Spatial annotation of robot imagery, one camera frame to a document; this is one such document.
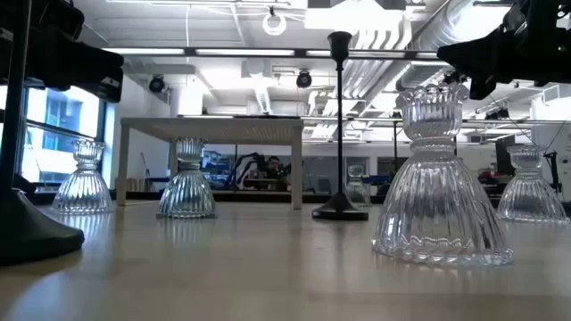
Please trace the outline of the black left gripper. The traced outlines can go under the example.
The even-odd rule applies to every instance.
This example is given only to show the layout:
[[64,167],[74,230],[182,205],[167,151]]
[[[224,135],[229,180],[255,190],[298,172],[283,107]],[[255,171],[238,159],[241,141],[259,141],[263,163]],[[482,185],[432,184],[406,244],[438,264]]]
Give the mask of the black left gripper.
[[[62,86],[59,68],[70,75],[99,80],[76,81]],[[124,57],[85,43],[33,42],[29,49],[29,77],[41,80],[45,86],[73,86],[95,95],[108,103],[119,103],[122,94]]]

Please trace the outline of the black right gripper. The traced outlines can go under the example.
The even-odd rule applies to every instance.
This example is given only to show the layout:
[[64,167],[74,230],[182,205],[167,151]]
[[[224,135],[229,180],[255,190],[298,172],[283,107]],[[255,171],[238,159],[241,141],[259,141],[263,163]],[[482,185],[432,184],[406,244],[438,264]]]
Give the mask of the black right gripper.
[[[525,30],[520,32],[516,52],[520,55],[523,75],[536,86],[571,84],[571,18],[559,27],[558,12],[528,12]],[[496,81],[509,83],[512,76],[501,72],[501,57],[509,52],[513,31],[503,25],[485,37],[442,45],[436,55],[456,71],[471,78],[469,98],[483,100],[496,89]]]

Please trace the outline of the clear scalloped glass candle holder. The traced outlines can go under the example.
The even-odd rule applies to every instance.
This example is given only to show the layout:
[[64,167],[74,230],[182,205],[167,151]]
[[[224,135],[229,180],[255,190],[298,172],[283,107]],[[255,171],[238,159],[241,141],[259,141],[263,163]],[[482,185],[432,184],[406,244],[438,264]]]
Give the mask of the clear scalloped glass candle holder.
[[455,153],[468,96],[461,84],[441,83],[397,97],[412,154],[385,196],[371,240],[374,251],[440,265],[512,262],[513,251],[489,197]]
[[111,212],[110,191],[98,170],[105,143],[77,140],[71,145],[76,169],[61,183],[51,209],[62,214]]

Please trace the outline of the green ribbed glass candle holder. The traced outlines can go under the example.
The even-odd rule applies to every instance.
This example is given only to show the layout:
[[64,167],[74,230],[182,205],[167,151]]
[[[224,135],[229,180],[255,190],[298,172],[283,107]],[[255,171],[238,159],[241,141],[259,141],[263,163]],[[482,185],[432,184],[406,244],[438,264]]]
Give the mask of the green ribbed glass candle holder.
[[176,140],[178,171],[167,183],[159,203],[160,218],[214,218],[215,200],[211,186],[202,173],[201,138]]

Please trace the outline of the tall black metal candlestick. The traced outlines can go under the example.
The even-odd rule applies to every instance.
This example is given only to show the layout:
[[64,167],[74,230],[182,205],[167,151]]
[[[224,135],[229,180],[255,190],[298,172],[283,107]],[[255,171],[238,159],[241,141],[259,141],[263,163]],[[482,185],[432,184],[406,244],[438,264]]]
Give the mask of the tall black metal candlestick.
[[343,64],[349,57],[352,34],[335,31],[327,36],[330,56],[335,61],[337,102],[337,192],[322,206],[312,211],[314,219],[335,221],[367,221],[368,213],[359,210],[344,192],[343,174]]
[[15,152],[23,122],[21,99],[26,69],[32,0],[15,5],[8,69],[4,131],[0,150],[0,266],[50,259],[81,249],[80,229],[45,215],[13,186]]

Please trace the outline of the clear ribbed glass candle holder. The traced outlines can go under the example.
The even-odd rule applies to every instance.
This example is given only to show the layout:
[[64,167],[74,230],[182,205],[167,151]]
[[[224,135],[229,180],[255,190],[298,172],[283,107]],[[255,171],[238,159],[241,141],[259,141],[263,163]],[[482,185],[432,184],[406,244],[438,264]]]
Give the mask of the clear ribbed glass candle holder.
[[516,144],[507,148],[515,176],[501,195],[496,214],[508,221],[568,224],[561,200],[542,177],[542,150]]
[[371,204],[369,189],[362,181],[363,173],[364,169],[359,164],[352,164],[347,168],[348,181],[345,194],[357,206],[369,206]]

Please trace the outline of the long ceiling light strip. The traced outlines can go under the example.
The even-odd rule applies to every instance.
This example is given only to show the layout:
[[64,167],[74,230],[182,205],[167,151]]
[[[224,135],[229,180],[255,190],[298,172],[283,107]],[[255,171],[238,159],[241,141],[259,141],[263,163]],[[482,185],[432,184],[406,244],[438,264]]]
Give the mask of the long ceiling light strip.
[[[328,59],[331,51],[302,48],[245,47],[108,47],[105,51],[133,57],[203,57],[203,58],[294,58]],[[439,62],[435,52],[406,50],[350,50],[350,60],[394,60]]]

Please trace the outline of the large window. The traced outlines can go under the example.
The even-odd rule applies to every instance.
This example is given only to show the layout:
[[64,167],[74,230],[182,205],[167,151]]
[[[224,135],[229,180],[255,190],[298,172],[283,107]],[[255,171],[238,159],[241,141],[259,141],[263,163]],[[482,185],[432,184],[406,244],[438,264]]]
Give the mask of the large window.
[[101,141],[107,103],[78,87],[25,88],[16,173],[31,183],[55,185],[76,169],[73,143]]

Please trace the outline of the black monitor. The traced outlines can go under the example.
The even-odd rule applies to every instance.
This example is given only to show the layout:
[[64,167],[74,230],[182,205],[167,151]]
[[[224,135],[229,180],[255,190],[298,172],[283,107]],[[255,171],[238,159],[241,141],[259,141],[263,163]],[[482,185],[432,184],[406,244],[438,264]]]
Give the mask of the black monitor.
[[506,176],[513,176],[515,169],[511,164],[508,148],[515,144],[514,136],[499,138],[495,141],[497,171]]

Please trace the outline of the thin black stand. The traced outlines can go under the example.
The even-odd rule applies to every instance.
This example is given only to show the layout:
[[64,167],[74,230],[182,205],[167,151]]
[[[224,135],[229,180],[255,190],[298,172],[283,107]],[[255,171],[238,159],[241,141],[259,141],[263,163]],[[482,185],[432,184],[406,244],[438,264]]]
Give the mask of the thin black stand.
[[557,165],[557,153],[553,152],[546,152],[543,157],[547,160],[552,183],[550,184],[551,187],[555,190],[556,193],[561,193],[562,184],[559,182],[559,172],[558,172],[558,165]]

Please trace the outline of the white perforated metal shelf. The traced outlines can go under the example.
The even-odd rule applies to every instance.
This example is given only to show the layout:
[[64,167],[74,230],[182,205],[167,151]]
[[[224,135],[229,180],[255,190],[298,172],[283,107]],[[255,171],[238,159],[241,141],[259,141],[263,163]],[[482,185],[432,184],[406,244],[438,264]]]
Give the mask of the white perforated metal shelf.
[[304,122],[294,117],[189,116],[176,118],[123,118],[120,120],[120,157],[116,203],[124,207],[127,196],[128,149],[132,129],[169,144],[179,137],[202,138],[210,144],[281,145],[291,148],[291,203],[302,207],[302,131]]

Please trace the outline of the person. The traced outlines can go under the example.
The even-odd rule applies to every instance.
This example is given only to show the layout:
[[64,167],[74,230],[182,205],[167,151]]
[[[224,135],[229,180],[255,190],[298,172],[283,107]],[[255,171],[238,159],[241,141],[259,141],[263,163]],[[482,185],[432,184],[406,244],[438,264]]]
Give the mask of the person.
[[276,180],[275,187],[279,192],[287,192],[289,183],[288,168],[284,167],[277,156],[270,156],[265,170],[266,178]]

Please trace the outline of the silver ventilation duct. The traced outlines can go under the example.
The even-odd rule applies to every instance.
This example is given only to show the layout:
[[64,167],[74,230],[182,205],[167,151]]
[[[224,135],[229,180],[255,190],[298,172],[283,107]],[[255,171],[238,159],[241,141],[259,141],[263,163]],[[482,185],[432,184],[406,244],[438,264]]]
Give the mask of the silver ventilation duct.
[[[406,13],[399,23],[399,47],[411,51],[435,52],[444,45],[484,37],[496,29],[509,10],[513,0],[446,0],[427,21],[417,29]],[[396,79],[395,88],[404,91],[416,86],[435,84],[443,79],[452,67],[431,62],[409,62]]]

